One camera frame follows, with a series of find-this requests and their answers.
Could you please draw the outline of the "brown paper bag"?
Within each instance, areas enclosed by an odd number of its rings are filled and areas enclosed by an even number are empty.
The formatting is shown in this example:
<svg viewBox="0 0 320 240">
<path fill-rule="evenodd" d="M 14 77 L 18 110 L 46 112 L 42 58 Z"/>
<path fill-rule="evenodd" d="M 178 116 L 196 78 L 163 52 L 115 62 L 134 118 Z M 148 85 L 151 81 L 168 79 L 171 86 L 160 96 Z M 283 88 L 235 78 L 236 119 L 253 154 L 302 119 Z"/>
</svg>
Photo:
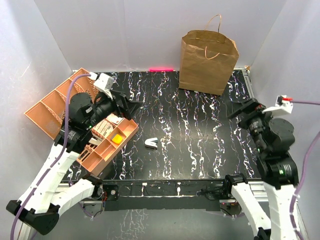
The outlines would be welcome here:
<svg viewBox="0 0 320 240">
<path fill-rule="evenodd" d="M 181 39 L 179 88 L 221 96 L 239 58 L 236 42 L 216 31 L 191 30 Z"/>
</svg>

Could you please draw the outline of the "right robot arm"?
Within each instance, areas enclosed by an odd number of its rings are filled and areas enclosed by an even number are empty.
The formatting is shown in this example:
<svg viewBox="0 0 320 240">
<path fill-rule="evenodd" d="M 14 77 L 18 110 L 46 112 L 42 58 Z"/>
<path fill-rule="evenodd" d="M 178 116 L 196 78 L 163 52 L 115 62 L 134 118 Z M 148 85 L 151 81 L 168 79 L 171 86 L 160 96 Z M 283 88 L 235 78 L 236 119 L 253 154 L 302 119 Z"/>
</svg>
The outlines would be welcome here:
<svg viewBox="0 0 320 240">
<path fill-rule="evenodd" d="M 299 227 L 291 221 L 297 216 L 294 193 L 299 184 L 298 168 L 289 149 L 295 142 L 293 125 L 281 118 L 291 114 L 292 99 L 278 96 L 274 106 L 266 107 L 255 98 L 227 103 L 227 118 L 240 116 L 239 128 L 247 130 L 258 151 L 256 165 L 266 191 L 269 214 L 255 198 L 244 174 L 228 174 L 223 194 L 239 203 L 256 240 L 297 240 Z"/>
</svg>

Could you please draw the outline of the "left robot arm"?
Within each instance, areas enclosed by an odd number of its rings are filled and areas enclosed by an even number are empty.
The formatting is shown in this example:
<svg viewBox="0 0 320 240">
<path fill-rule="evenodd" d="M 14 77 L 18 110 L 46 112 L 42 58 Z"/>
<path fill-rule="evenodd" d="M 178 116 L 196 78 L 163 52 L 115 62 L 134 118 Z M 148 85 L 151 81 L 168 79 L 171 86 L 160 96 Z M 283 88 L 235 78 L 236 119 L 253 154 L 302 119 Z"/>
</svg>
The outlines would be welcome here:
<svg viewBox="0 0 320 240">
<path fill-rule="evenodd" d="M 95 99 L 86 92 L 68 96 L 65 118 L 48 158 L 25 193 L 6 206 L 15 216 L 13 224 L 21 221 L 46 235 L 72 206 L 89 197 L 99 199 L 103 195 L 102 181 L 90 174 L 59 194 L 56 189 L 93 137 L 93 127 L 110 114 L 131 120 L 141 105 L 140 101 L 129 100 L 123 92 L 115 90 L 111 96 L 100 92 Z"/>
</svg>

